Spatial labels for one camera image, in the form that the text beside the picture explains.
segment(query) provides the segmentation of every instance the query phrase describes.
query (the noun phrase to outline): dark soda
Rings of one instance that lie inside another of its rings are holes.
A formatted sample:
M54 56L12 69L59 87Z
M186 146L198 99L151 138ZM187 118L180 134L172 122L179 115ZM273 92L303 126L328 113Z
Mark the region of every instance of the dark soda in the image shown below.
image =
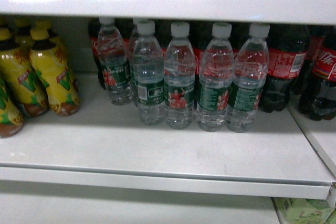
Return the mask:
M306 25L271 25L267 44L268 75L260 106L265 112L282 111L309 47L308 28Z

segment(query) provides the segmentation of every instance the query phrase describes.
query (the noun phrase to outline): coca-cola bottle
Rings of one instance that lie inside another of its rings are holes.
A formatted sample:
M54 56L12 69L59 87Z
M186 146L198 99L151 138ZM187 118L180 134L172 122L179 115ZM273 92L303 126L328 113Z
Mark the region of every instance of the coca-cola bottle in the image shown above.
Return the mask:
M308 26L308 29L310 33L310 45L299 76L292 85L291 91L293 94L301 94L301 92L306 89L309 74L313 69L317 56L320 54L324 39L327 33L331 31L332 26L310 25Z
M299 100L299 111L312 120L336 115L336 29L329 33Z
M268 75L260 106L265 112L282 111L308 50L309 31L306 25L274 24L270 27L267 43Z

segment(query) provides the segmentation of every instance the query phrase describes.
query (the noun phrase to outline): red label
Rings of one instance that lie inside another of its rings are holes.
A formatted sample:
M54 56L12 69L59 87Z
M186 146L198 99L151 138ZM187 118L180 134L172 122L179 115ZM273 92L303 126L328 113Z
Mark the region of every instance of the red label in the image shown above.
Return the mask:
M323 79L336 81L336 51L322 47L312 72Z
M317 56L320 54L322 44L325 37L310 37L309 49L306 54L305 60L316 60Z
M204 54L204 50L194 48L194 53L195 53L195 60L196 60L196 69L195 73L199 75L200 73L200 68L201 68L201 62L202 62L202 57Z
M91 49L92 49L92 54L94 57L99 58L98 54L98 38L97 37L90 37L91 39Z
M299 75L306 52L284 52L269 49L268 74L277 78L293 79Z

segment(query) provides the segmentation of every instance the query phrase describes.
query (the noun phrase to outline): water bottle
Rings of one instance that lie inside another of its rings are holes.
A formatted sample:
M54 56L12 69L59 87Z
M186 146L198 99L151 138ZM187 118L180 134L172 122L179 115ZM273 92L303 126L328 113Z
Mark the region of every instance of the water bottle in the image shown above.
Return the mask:
M197 123L205 131L217 131L224 122L228 87L231 85L234 71L234 54L228 41L231 28L229 23L214 23L214 38L202 57Z
M133 23L133 31L131 33L130 41L128 44L128 61L130 64L130 73L131 73L131 82L132 82L132 97L133 97L133 102L135 106L138 106L138 91L137 91L137 85L136 81L134 79L134 70L133 70L133 61L134 61L134 48L135 48L135 43L137 43L139 39L139 33L138 33L138 23L144 19L139 19L139 18L134 18Z
M164 116L163 54L154 37L155 23L138 23L139 39L134 49L134 78L137 83L138 110L141 122L158 124Z
M114 19L100 17L99 22L98 53L105 87L112 104L124 105L132 100L127 50Z
M235 74L225 114L226 125L234 132L248 131L256 116L268 71L269 54L265 41L268 32L269 25L252 23L250 38L235 59Z
M174 22L173 39L164 59L164 100L166 121L173 129L191 124L194 107L195 54L188 40L189 24Z

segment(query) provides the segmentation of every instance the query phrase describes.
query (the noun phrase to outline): beverage bottle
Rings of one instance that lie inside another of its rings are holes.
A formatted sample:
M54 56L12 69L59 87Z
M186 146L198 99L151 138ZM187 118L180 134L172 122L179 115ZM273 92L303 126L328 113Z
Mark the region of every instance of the beverage bottle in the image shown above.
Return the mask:
M135 81L135 78L134 78L133 62L134 62L135 44L137 43L137 41L139 39L138 23L141 20L144 20L144 19L140 19L140 18L134 18L133 19L134 27L133 27L133 31L131 33L129 44L128 44L128 51L129 51L128 61L129 61L130 73L131 73L132 97L133 97L133 102L134 102L135 106L138 106L138 90L137 90L137 85L136 85L136 81Z
M126 49L128 49L129 41L130 41L131 34L132 34L132 31L133 31L133 28L134 28L133 19L131 19L131 18L116 18L115 24L116 24L115 26L118 28L118 30L121 34L121 37L124 40Z
M217 131L224 122L228 102L228 87L234 73L234 55L228 38L231 24L214 23L213 39L202 57L200 95L197 102L197 122L205 131Z
M290 98L290 88L299 75L309 47L306 25L271 25L268 36L268 76L260 99L265 112L282 111Z
M23 127L24 118L11 101L4 79L0 77L0 137L9 137Z
M140 37L134 49L134 77L137 82L138 110L141 122L158 124L164 116L163 54L154 37L155 23L138 23Z
M322 44L324 39L332 29L332 26L317 26L310 25L307 26L310 34L310 43L309 48L306 53L303 65L301 67L299 76L293 83L291 91L293 94L301 94L304 89L307 87L307 78L313 69L315 60L320 54Z
M235 59L235 74L225 114L226 125L234 132L248 131L256 117L268 70L269 54L265 41L268 32L269 25L252 23L250 38Z
M164 59L166 121L173 129L191 124L194 107L195 54L188 40L189 24L174 22Z
M77 77L75 75L75 72L72 69L72 64L71 64L71 57L69 54L69 50L68 50L68 46L66 44L66 42L64 41L64 39L59 36L52 28L52 24L51 24L51 20L49 19L41 19L41 20L37 20L35 21L35 25L36 28L38 29L45 29L48 31L49 34L49 40L51 42L54 42L60 50L63 51L63 53L67 56L67 60L68 60L68 71L70 74L70 78L72 80L72 85L75 88L76 92L79 93L78 90L78 80Z
M99 35L99 30L100 30L100 22L98 18L94 18L90 20L89 25L88 25L88 33L91 39L91 49L92 49L92 54L93 54L93 59L95 60L94 62L96 63L96 66L98 68L98 81L100 86L103 89L106 89L105 87L105 82L104 82L104 75L103 71L101 68L100 60L99 60L99 54L98 54L98 35Z
M14 102L26 116L45 113L48 97L20 45L7 28L0 28L0 72L13 93Z
M323 43L308 85L299 100L299 111L312 120L332 119L336 115L336 30Z
M67 56L49 41L47 30L30 31L35 41L30 51L30 62L37 77L46 88L50 108L58 115L72 115L79 110L79 95L68 71Z
M31 24L28 18L21 17L14 20L15 26L18 28L15 34L15 41L20 44L25 54L29 54L34 40L30 35Z
M124 105L132 100L127 49L113 18L100 17L99 22L98 53L105 87L112 104Z

